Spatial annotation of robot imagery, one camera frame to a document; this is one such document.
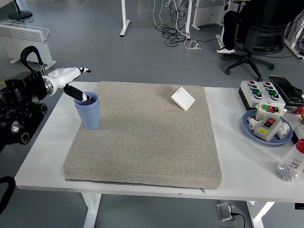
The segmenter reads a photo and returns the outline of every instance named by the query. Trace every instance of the red button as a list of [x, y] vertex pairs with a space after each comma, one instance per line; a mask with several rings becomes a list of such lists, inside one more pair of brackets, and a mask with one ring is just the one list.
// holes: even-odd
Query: red button
[[273, 106], [268, 106], [268, 111], [272, 113], [274, 111]]
[[273, 124], [275, 122], [275, 120], [274, 119], [271, 119], [271, 118], [269, 118], [268, 120], [267, 120], [267, 123], [270, 123], [270, 124]]

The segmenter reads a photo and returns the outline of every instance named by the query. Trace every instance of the plastic bottle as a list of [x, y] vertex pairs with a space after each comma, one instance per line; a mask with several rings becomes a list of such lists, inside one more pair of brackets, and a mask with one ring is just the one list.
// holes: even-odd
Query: plastic bottle
[[304, 168], [304, 139], [300, 139], [276, 167], [276, 174], [284, 181], [293, 181]]

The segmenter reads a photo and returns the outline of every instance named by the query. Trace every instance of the black pants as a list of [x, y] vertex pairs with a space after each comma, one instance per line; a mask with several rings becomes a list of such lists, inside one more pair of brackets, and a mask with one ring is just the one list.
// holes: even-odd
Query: black pants
[[224, 16], [224, 34], [223, 44], [228, 48], [234, 47], [234, 41], [237, 37], [241, 42], [245, 40], [249, 30], [249, 25], [245, 24], [242, 13], [228, 11]]

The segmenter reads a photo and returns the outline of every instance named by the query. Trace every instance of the blue cup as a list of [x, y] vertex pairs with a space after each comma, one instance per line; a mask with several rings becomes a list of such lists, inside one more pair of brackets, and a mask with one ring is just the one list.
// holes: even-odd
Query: blue cup
[[98, 95], [94, 92], [84, 92], [94, 98], [94, 102], [78, 101], [74, 99], [76, 110], [82, 120], [84, 127], [88, 130], [95, 130], [100, 125], [100, 110]]

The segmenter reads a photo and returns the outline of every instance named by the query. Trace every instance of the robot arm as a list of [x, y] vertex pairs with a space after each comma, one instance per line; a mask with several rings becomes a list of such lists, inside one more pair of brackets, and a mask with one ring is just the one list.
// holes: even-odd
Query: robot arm
[[94, 98], [89, 97], [79, 89], [76, 89], [68, 84], [78, 78], [83, 72], [90, 73], [91, 71], [84, 67], [60, 68], [52, 71], [46, 76], [42, 76], [46, 85], [47, 96], [52, 96], [58, 89], [63, 88], [66, 94], [77, 100], [94, 101]]
[[[27, 65], [26, 58], [35, 52], [40, 71], [34, 71]], [[0, 144], [28, 144], [41, 124], [48, 108], [40, 101], [52, 96], [63, 88], [69, 96], [80, 101], [94, 101], [93, 98], [68, 83], [83, 72], [91, 72], [84, 67], [60, 68], [46, 75], [38, 50], [27, 47], [21, 53], [22, 63], [30, 72], [20, 73], [5, 80], [6, 87], [0, 90]]]

